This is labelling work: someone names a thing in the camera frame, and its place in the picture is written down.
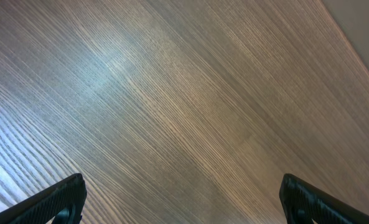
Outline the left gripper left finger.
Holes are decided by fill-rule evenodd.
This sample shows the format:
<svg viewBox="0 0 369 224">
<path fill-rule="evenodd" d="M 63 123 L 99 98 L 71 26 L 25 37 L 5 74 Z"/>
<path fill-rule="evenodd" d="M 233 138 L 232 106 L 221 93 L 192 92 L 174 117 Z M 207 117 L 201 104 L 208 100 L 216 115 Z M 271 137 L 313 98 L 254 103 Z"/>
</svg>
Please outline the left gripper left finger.
<svg viewBox="0 0 369 224">
<path fill-rule="evenodd" d="M 0 224 L 44 224 L 48 221 L 79 224 L 86 196 L 85 180 L 76 173 L 1 212 Z"/>
</svg>

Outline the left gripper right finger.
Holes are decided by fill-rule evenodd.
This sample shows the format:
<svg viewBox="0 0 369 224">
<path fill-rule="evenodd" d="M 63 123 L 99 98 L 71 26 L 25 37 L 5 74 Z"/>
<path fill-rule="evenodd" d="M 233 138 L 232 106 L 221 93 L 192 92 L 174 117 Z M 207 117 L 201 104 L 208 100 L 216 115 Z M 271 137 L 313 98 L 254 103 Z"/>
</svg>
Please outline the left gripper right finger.
<svg viewBox="0 0 369 224">
<path fill-rule="evenodd" d="M 290 224 L 369 223 L 369 215 L 292 174 L 284 174 L 279 198 Z"/>
</svg>

